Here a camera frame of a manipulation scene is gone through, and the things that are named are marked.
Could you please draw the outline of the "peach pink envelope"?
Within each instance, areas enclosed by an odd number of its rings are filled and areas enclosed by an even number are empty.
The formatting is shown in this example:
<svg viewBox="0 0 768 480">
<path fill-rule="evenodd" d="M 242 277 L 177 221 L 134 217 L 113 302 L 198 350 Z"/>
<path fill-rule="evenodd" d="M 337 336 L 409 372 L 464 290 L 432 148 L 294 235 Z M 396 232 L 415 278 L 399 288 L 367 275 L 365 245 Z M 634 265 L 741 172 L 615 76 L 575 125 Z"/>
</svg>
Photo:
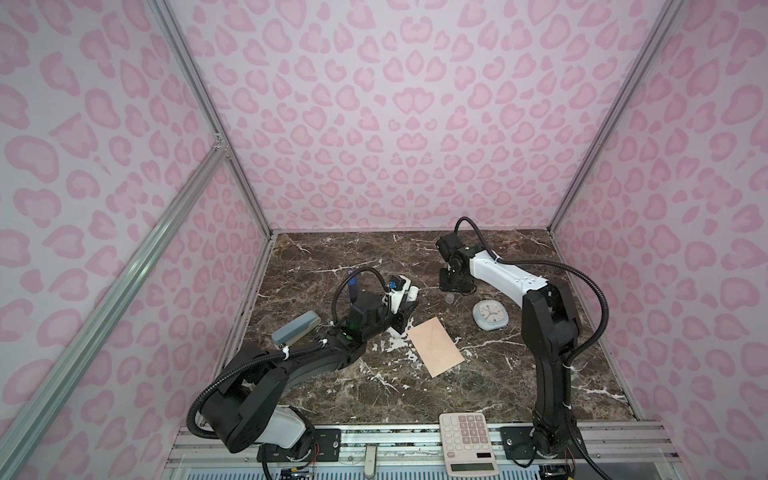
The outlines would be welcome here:
<svg viewBox="0 0 768 480">
<path fill-rule="evenodd" d="M 408 331 L 408 338 L 432 378 L 464 362 L 464 357 L 437 317 Z"/>
</svg>

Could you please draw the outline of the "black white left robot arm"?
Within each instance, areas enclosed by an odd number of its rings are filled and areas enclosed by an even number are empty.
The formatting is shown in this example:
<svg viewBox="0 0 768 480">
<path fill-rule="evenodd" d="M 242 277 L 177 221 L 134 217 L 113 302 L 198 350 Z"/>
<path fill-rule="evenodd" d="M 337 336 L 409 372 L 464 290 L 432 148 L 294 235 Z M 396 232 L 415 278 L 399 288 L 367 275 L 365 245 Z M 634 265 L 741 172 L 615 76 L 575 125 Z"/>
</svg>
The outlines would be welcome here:
<svg viewBox="0 0 768 480">
<path fill-rule="evenodd" d="M 221 441 L 231 453 L 270 445 L 302 459 L 314 449 L 315 427 L 295 407 L 281 407 L 284 392 L 312 377 L 356 362 L 367 342 L 392 328 L 402 333 L 419 304 L 418 289 L 405 294 L 363 292 L 340 324 L 319 339 L 280 351 L 243 347 L 198 397 L 186 416 L 193 435 Z"/>
</svg>

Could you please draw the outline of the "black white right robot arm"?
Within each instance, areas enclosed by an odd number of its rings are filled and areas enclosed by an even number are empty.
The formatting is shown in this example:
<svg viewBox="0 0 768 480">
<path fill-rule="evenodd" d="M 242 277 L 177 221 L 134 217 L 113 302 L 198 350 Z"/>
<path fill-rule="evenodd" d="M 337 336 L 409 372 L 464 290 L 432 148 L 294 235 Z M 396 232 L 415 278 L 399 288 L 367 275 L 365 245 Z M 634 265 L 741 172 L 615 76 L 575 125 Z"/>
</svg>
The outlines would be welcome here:
<svg viewBox="0 0 768 480">
<path fill-rule="evenodd" d="M 440 237 L 437 249 L 446 262 L 439 286 L 445 292 L 470 293 L 480 280 L 521 308 L 521 335 L 536 369 L 536 402 L 530 444 L 552 458 L 571 441 L 571 372 L 567 357 L 578 346 L 581 323 L 570 287 L 529 273 L 483 245 L 464 244 L 457 233 Z"/>
</svg>

